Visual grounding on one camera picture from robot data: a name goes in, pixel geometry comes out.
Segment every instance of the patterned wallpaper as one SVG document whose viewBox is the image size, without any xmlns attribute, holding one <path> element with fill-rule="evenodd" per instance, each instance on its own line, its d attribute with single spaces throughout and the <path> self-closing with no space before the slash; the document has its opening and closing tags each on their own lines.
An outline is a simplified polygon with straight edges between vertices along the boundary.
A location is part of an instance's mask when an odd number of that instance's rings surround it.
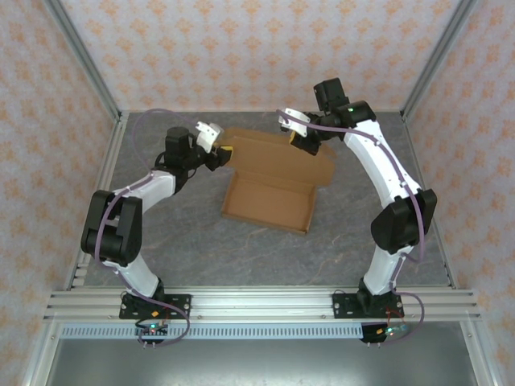
<svg viewBox="0 0 515 386">
<path fill-rule="evenodd" d="M 0 2 L 0 384 L 63 289 L 112 122 L 41 0 Z"/>
<path fill-rule="evenodd" d="M 399 110 L 458 0 L 63 0 L 121 109 Z"/>
<path fill-rule="evenodd" d="M 462 287 L 479 291 L 496 359 L 515 384 L 515 6 L 482 0 L 410 132 Z"/>
</svg>

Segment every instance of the open cardboard box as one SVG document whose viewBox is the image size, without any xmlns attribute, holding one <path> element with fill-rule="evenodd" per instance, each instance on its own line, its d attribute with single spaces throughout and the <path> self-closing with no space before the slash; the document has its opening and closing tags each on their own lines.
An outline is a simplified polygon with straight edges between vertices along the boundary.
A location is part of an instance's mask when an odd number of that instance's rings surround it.
<svg viewBox="0 0 515 386">
<path fill-rule="evenodd" d="M 229 128 L 219 141 L 232 146 L 226 166 L 235 169 L 222 216 L 305 234 L 317 186 L 331 183 L 336 154 L 326 145 L 312 156 L 286 135 Z"/>
</svg>

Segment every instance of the cardboard lid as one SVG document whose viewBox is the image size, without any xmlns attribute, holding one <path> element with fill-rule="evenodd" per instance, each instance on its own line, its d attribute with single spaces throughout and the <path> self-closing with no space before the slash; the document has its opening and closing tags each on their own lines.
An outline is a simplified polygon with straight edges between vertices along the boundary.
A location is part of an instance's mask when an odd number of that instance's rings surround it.
<svg viewBox="0 0 515 386">
<path fill-rule="evenodd" d="M 227 166 L 237 170 L 322 186 L 331 183 L 335 170 L 336 154 L 329 146 L 322 144 L 312 156 L 290 145 L 285 134 L 231 127 L 218 143 L 233 147 Z"/>
</svg>

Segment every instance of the gray marble floor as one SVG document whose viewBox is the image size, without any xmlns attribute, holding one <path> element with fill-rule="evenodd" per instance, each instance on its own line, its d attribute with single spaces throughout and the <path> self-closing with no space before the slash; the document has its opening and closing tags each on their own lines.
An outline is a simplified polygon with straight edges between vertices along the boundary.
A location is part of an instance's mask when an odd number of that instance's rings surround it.
<svg viewBox="0 0 515 386">
<path fill-rule="evenodd" d="M 131 113 L 111 188 L 140 179 L 145 169 L 130 144 L 136 113 Z M 189 119 L 222 127 L 281 133 L 275 113 L 185 113 Z M 379 113 L 392 150 L 408 173 L 417 175 L 401 118 Z M 164 150 L 167 129 L 185 125 L 176 117 L 155 114 L 137 134 L 149 163 Z M 305 236 L 263 228 L 220 215 L 229 168 L 199 169 L 183 190 L 151 208 L 143 220 L 142 254 L 165 285 L 357 285 L 372 260 L 370 223 L 380 212 L 377 193 L 364 169 L 344 143 L 329 145 L 338 154 L 329 187 L 319 188 L 310 231 Z M 447 271 L 435 232 L 426 240 L 420 265 L 406 263 L 401 285 L 447 285 Z M 86 285 L 120 285 L 111 273 L 91 264 Z"/>
</svg>

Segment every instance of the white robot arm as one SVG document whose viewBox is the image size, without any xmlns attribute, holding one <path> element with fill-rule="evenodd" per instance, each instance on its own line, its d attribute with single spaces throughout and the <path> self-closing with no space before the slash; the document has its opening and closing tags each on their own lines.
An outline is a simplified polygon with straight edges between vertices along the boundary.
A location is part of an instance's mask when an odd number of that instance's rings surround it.
<svg viewBox="0 0 515 386">
<path fill-rule="evenodd" d="M 387 306 L 396 304 L 391 294 L 396 268 L 400 259 L 420 241 L 420 223 L 423 234 L 427 233 L 436 195 L 431 189 L 423 191 L 406 173 L 369 105 L 363 101 L 349 103 L 339 79 L 317 84 L 315 95 L 324 116 L 286 108 L 278 110 L 279 123 L 283 131 L 292 131 L 293 146 L 313 155 L 322 141 L 338 137 L 358 157 L 372 180 L 383 211 L 372 223 L 377 245 L 370 268 L 360 283 L 357 300 L 364 316 L 381 316 Z"/>
<path fill-rule="evenodd" d="M 140 253 L 143 214 L 180 191 L 192 170 L 202 165 L 215 170 L 231 157 L 232 149 L 214 146 L 223 133 L 220 126 L 198 122 L 196 128 L 200 131 L 197 136 L 185 128 L 169 129 L 166 149 L 145 178 L 124 189 L 93 194 L 80 245 L 85 253 L 95 256 L 95 247 L 100 243 L 101 263 L 122 276 L 130 296 L 158 301 L 165 297 L 163 283 L 149 270 Z M 103 224 L 109 205 L 113 207 Z"/>
</svg>

